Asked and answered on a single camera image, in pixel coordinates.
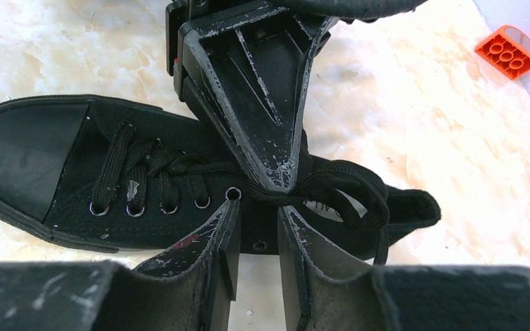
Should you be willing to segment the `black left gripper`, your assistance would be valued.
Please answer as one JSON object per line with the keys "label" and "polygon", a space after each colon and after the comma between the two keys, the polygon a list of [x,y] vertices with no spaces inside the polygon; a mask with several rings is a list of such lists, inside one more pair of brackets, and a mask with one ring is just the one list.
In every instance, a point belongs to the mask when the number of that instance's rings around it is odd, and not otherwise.
{"label": "black left gripper", "polygon": [[172,1],[166,6],[167,72],[180,101],[222,137],[248,175],[288,192],[298,179],[313,60],[334,17],[373,23],[425,2]]}

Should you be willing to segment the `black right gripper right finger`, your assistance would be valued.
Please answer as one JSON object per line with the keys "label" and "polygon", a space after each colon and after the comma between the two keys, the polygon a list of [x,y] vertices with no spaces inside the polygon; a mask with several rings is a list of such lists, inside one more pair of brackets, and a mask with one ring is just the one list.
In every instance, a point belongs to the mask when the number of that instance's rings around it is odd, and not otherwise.
{"label": "black right gripper right finger", "polygon": [[279,209],[279,260],[287,330],[383,330],[373,267]]}

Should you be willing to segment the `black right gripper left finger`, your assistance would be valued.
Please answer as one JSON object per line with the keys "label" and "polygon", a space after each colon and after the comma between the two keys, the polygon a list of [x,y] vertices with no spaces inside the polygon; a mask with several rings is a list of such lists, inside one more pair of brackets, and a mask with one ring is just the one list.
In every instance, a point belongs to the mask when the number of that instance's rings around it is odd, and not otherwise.
{"label": "black right gripper left finger", "polygon": [[136,271],[163,286],[158,330],[227,330],[236,298],[239,200],[227,200],[204,224]]}

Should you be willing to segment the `black shoelace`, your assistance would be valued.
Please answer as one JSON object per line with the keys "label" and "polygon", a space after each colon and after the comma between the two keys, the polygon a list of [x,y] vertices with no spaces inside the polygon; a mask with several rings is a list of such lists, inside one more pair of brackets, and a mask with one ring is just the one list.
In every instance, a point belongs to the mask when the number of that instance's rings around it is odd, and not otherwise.
{"label": "black shoelace", "polygon": [[[110,141],[89,204],[90,213],[97,217],[109,212],[123,178],[145,186],[148,177],[159,177],[160,210],[173,214],[179,202],[174,178],[181,177],[189,184],[194,204],[204,209],[210,205],[205,176],[236,173],[231,163],[210,162],[195,154],[167,150],[160,139],[133,141],[135,132],[135,126],[121,122]],[[389,253],[386,226],[390,219],[386,202],[388,190],[383,180],[369,169],[350,161],[330,161],[287,193],[266,189],[250,179],[244,179],[243,183],[249,196],[258,203],[285,207],[306,201],[320,202],[336,210],[346,227],[376,232],[373,262],[375,265],[386,263]]]}

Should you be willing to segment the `black canvas sneaker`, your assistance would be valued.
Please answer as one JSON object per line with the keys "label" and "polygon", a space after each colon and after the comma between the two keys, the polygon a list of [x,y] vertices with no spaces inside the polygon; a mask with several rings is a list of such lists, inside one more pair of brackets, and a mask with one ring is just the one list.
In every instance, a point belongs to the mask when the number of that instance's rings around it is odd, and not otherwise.
{"label": "black canvas sneaker", "polygon": [[64,247],[184,245],[225,201],[239,200],[244,254],[277,254],[277,210],[288,204],[370,259],[441,218],[428,192],[385,185],[306,146],[298,181],[288,193],[260,188],[217,134],[155,106],[91,94],[0,103],[0,220]]}

